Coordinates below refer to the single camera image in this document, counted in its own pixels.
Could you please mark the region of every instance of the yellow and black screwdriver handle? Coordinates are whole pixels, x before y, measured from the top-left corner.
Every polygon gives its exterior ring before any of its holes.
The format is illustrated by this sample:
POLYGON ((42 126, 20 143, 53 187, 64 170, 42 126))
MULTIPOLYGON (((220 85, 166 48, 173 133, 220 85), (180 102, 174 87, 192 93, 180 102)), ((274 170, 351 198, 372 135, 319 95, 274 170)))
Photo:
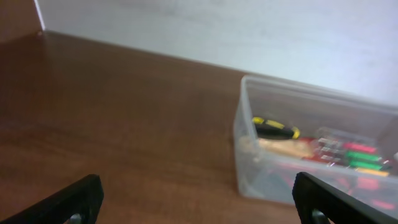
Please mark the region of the yellow and black screwdriver handle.
POLYGON ((252 119, 256 127, 257 135, 265 139, 297 139, 300 136, 300 130, 296 127, 288 127, 277 121, 264 119, 255 116, 252 119))

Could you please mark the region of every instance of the pink object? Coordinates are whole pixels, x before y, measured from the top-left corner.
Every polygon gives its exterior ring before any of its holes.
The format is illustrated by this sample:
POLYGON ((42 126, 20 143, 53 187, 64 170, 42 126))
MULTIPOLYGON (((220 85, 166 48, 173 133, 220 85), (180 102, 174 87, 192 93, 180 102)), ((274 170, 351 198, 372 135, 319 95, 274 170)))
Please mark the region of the pink object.
POLYGON ((377 190, 379 188, 379 181, 365 177, 358 177, 357 188, 366 190, 377 190))
POLYGON ((355 150, 355 151, 361 151, 361 152, 367 152, 367 153, 375 153, 376 152, 376 148, 375 147, 364 146, 362 144, 356 144, 356 143, 352 143, 352 142, 344 143, 343 147, 348 148, 348 149, 352 149, 352 150, 355 150))
POLYGON ((372 200, 373 205, 384 208, 384 209, 388 209, 388 210, 393 210, 395 209, 395 205, 391 204, 391 203, 387 203, 387 202, 381 202, 379 200, 372 200))

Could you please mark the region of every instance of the transparent plastic box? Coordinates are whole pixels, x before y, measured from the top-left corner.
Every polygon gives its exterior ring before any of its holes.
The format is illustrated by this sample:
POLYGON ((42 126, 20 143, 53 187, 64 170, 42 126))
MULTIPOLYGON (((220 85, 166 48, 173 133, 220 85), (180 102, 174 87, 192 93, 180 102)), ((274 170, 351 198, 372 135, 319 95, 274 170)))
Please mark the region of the transparent plastic box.
POLYGON ((242 79, 234 146, 239 191, 244 196, 293 204, 295 176, 305 171, 398 218, 398 165, 393 160, 397 141, 397 108, 304 84, 253 76, 242 79), (391 160, 390 176, 267 152, 258 145, 253 116, 298 127, 301 136, 311 136, 327 127, 374 139, 382 156, 391 160))

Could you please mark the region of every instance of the brown wooden surface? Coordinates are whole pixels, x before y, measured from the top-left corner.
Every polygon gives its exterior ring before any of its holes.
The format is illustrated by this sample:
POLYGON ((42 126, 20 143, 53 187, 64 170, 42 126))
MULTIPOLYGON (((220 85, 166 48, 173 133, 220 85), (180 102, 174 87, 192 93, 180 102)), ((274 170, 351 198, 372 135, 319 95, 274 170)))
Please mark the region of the brown wooden surface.
POLYGON ((0 0, 0 44, 41 29, 34 0, 0 0))
POLYGON ((98 223, 299 223, 238 194, 242 76, 58 34, 0 47, 0 219, 94 173, 98 223))

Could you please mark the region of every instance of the white wall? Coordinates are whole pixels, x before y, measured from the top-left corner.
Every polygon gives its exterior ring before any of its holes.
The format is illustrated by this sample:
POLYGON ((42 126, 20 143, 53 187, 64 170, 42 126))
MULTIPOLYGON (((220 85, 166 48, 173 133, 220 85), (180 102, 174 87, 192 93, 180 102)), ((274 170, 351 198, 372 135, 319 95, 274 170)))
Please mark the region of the white wall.
POLYGON ((398 104, 396 0, 39 0, 39 4, 48 30, 398 104))

